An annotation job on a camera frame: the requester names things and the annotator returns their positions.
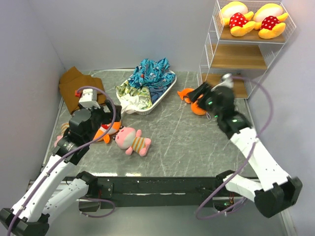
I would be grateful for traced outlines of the pink pig plush striped shirt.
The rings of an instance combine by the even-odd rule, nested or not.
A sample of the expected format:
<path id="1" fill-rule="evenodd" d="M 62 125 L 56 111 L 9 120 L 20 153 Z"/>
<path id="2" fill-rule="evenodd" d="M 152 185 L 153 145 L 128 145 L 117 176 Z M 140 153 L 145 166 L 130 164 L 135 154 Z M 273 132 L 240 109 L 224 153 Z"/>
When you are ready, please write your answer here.
<path id="1" fill-rule="evenodd" d="M 142 131 L 140 129 L 135 130 L 132 127 L 123 127 L 113 139 L 119 148 L 125 149 L 127 155 L 136 152 L 143 157 L 147 154 L 152 140 L 141 135 Z"/>

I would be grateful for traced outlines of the orange fox plush toy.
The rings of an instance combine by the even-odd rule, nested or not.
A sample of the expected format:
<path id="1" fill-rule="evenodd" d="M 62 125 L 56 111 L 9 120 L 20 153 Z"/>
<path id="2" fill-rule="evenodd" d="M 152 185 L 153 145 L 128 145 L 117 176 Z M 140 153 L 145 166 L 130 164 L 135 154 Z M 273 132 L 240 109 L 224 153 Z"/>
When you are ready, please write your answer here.
<path id="1" fill-rule="evenodd" d="M 111 128 L 110 124 L 102 124 L 95 134 L 94 141 L 104 141 L 106 144 L 110 143 L 111 136 L 119 131 L 119 129 L 121 128 L 121 124 L 121 121 L 116 121 Z"/>

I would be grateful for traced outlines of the yellow plush red dotted dress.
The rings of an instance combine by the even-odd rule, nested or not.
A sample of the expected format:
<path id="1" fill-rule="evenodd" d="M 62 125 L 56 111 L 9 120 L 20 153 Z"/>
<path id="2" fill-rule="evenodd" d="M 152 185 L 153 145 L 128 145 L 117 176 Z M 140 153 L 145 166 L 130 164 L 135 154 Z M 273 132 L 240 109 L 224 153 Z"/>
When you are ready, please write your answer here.
<path id="1" fill-rule="evenodd" d="M 263 5 L 253 16 L 254 29 L 262 39 L 272 39 L 281 35 L 286 27 L 285 20 L 289 14 L 275 3 Z"/>

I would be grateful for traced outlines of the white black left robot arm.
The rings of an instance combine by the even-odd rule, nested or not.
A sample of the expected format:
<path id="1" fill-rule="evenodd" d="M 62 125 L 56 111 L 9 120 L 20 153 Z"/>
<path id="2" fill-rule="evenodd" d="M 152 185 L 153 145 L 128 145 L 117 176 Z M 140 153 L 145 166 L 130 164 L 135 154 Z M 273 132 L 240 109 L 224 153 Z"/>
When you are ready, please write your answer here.
<path id="1" fill-rule="evenodd" d="M 98 178 L 83 171 L 71 184 L 57 195 L 55 190 L 80 162 L 95 141 L 102 125 L 109 127 L 121 119 L 121 106 L 106 100 L 109 108 L 105 112 L 97 102 L 74 112 L 69 127 L 57 142 L 44 170 L 25 195 L 11 208 L 0 211 L 0 221 L 7 228 L 7 234 L 16 236 L 44 236 L 52 221 L 80 198 L 96 199 L 100 189 Z"/>

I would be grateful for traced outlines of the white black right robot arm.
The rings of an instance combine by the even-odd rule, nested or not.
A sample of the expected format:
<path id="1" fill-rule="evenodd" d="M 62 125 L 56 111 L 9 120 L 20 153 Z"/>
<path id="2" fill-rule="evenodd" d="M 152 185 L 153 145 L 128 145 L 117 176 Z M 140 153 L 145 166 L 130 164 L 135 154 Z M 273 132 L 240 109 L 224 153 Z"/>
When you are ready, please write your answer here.
<path id="1" fill-rule="evenodd" d="M 223 85 L 211 87 L 204 82 L 197 89 L 185 94 L 198 108 L 211 112 L 217 119 L 220 130 L 245 156 L 245 161 L 236 171 L 218 175 L 216 189 L 197 208 L 197 219 L 201 209 L 218 193 L 226 196 L 230 192 L 254 202 L 258 211 L 266 218 L 296 204 L 303 184 L 298 177 L 291 177 L 274 160 L 259 139 L 249 120 L 235 108 L 234 92 Z"/>

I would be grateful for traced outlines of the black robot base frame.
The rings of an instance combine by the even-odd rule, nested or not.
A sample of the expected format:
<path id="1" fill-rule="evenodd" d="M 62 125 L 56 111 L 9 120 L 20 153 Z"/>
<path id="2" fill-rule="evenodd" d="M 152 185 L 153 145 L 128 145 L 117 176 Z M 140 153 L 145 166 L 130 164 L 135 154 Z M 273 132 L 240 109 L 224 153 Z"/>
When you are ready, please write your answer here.
<path id="1" fill-rule="evenodd" d="M 53 191 L 45 210 L 67 207 L 82 198 L 83 212 L 95 211 L 96 201 L 102 209 L 117 207 L 160 207 L 200 205 L 222 183 L 216 177 L 95 177 L 87 172 L 70 177 L 70 184 Z"/>

